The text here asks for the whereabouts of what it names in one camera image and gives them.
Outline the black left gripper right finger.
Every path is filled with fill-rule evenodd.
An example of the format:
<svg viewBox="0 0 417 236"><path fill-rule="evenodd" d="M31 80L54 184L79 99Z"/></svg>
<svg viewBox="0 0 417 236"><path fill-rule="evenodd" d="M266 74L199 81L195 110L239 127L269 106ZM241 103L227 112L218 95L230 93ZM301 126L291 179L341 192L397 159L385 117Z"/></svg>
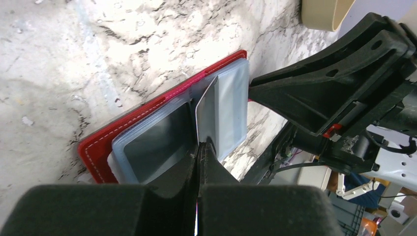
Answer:
<svg viewBox="0 0 417 236"><path fill-rule="evenodd" d="M200 143L197 166L200 236L339 236L332 205L322 190L303 185L238 182Z"/></svg>

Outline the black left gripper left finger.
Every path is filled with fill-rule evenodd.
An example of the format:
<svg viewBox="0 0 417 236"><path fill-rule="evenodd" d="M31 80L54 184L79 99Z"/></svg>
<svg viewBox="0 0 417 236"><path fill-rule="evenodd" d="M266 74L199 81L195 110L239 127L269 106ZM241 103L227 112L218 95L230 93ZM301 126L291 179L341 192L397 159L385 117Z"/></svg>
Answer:
<svg viewBox="0 0 417 236"><path fill-rule="evenodd" d="M192 236L198 146L146 185L39 185L6 220L3 236Z"/></svg>

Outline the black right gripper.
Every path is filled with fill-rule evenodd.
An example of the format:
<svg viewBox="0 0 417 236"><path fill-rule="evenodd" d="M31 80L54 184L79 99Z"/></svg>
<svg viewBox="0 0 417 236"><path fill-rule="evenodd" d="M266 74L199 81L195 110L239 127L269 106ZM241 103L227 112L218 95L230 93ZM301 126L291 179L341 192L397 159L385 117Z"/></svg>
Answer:
<svg viewBox="0 0 417 236"><path fill-rule="evenodd" d="M249 98L296 131L292 146L344 174L402 167L417 149L417 36L368 13L336 42L257 77Z"/></svg>

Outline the black vip card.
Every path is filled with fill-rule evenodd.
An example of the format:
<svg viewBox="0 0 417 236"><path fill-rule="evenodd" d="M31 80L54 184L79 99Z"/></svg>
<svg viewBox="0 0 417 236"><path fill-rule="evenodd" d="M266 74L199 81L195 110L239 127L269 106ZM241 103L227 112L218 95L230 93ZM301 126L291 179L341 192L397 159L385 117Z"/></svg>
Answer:
<svg viewBox="0 0 417 236"><path fill-rule="evenodd" d="M207 86L202 97L196 105L196 130L197 140L200 143L215 144L215 86L218 77L216 76Z"/></svg>
<svg viewBox="0 0 417 236"><path fill-rule="evenodd" d="M124 146L133 174L128 182L148 183L179 162L196 144L194 120L188 102L165 108L141 133L134 131Z"/></svg>

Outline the red leather card holder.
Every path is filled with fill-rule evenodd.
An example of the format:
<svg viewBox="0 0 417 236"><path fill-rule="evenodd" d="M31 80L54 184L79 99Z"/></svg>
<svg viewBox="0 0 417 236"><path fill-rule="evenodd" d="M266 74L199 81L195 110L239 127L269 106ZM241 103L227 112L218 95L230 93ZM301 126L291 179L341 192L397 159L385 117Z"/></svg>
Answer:
<svg viewBox="0 0 417 236"><path fill-rule="evenodd" d="M246 139L248 86L239 50L87 136L77 153L97 183L147 184L201 142L221 162Z"/></svg>

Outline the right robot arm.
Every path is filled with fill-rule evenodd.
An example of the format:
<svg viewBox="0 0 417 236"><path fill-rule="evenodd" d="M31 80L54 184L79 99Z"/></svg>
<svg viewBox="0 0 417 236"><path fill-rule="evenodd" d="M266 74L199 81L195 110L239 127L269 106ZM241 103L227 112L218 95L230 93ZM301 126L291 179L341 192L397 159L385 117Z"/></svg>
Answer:
<svg viewBox="0 0 417 236"><path fill-rule="evenodd" d="M253 79L249 98L287 123L244 183L270 183L298 148L345 175L416 187L417 37L406 24L368 13L321 52Z"/></svg>

